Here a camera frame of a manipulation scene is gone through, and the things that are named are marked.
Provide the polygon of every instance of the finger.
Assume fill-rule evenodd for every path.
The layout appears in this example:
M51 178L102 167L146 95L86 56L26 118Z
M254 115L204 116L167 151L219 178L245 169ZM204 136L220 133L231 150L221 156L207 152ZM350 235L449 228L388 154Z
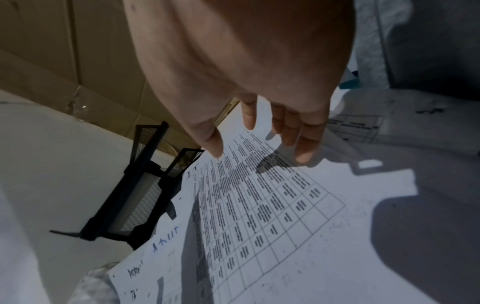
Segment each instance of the finger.
M193 140L204 147L210 154L219 158L224 152L224 143L219 130L215 126L213 120L202 122L195 125L184 126Z
M319 147L328 123L329 108L330 106L328 105L319 111L299 115L302 125L295 150L295 160L297 162L307 163Z
M271 105L271 130L276 134L281 134L284 130L285 107L280 104L270 102Z
M247 129L253 130L257 121L257 96L256 94L244 93L237 94L237 97L240 99L243 124Z
M291 109L285 111L285 121L283 131L281 133L281 142L286 146L293 146L300 133L301 126L300 116Z

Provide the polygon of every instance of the white surface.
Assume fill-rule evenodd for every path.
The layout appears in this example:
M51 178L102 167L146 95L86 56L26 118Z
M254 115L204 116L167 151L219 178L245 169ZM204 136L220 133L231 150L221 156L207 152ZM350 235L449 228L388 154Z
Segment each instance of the white surface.
M132 140L3 91L0 101L0 188L38 259L25 275L39 272L51 302L63 304L85 272L132 251L49 233L80 231L123 175ZM152 159L172 161L160 152Z

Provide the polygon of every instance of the hand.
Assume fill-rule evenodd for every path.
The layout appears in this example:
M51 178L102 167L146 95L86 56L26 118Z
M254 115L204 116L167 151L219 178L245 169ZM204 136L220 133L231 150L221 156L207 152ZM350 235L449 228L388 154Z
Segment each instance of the hand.
M352 0L124 0L140 65L153 91L214 157L213 119L233 96L247 129L257 94L272 129L310 160L327 125L355 30Z

